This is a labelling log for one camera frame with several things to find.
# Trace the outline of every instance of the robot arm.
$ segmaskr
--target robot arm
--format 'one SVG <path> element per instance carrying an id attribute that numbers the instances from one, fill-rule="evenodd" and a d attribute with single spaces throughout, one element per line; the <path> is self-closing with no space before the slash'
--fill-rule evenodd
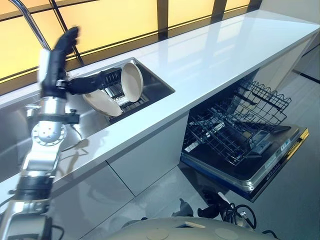
<path id="1" fill-rule="evenodd" d="M 26 155 L 16 190 L 1 221 L 0 240 L 10 236 L 51 239 L 51 219 L 45 213 L 56 175 L 66 124 L 78 124 L 79 115 L 65 113 L 67 92 L 85 94 L 102 84 L 101 74 L 66 80 L 66 56 L 76 44 L 79 29 L 73 27 L 58 40 L 54 50 L 44 50 L 38 81 L 41 85 L 39 122 L 32 129 L 32 147 Z"/>

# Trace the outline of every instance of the window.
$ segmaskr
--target window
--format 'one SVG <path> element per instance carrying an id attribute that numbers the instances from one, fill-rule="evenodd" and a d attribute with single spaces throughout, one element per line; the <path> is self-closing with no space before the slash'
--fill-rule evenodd
<path id="1" fill-rule="evenodd" d="M 22 0 L 51 48 L 66 29 L 80 26 L 68 71 L 259 9 L 261 1 Z M 1 95 L 36 81 L 41 45 L 7 0 L 1 2 L 0 32 Z"/>

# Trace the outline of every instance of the dishwasher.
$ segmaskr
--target dishwasher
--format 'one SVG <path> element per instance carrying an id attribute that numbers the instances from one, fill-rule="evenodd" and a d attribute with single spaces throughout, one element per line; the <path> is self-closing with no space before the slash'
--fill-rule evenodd
<path id="1" fill-rule="evenodd" d="M 308 129 L 282 125 L 289 97 L 254 81 L 258 69 L 192 108 L 181 161 L 254 202 Z"/>

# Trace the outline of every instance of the white plate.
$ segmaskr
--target white plate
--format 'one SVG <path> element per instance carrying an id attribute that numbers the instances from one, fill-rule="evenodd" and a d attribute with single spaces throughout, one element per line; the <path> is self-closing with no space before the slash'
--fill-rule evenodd
<path id="1" fill-rule="evenodd" d="M 122 113 L 121 108 L 116 101 L 99 89 L 91 93 L 84 94 L 83 98 L 91 105 L 91 107 L 102 114 L 117 117 Z"/>
<path id="2" fill-rule="evenodd" d="M 126 98 L 134 103 L 139 100 L 144 88 L 144 80 L 139 68 L 131 62 L 124 65 L 121 72 L 121 86 Z"/>

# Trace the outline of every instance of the dish rack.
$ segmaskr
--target dish rack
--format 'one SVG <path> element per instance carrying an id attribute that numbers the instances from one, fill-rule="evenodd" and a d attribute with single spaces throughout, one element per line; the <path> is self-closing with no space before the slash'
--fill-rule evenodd
<path id="1" fill-rule="evenodd" d="M 233 166 L 261 158 L 272 142 L 270 133 L 287 117 L 291 99 L 256 81 L 241 79 L 222 100 L 190 113 L 183 148 L 190 152 L 206 144 Z"/>
<path id="2" fill-rule="evenodd" d="M 137 102 L 130 102 L 126 98 L 121 86 L 121 72 L 122 69 L 120 67 L 114 67 L 103 71 L 102 73 L 104 74 L 104 81 L 99 89 L 103 90 L 113 100 L 115 100 L 120 106 L 122 112 L 126 113 L 142 104 L 147 103 L 149 98 L 142 93 Z"/>

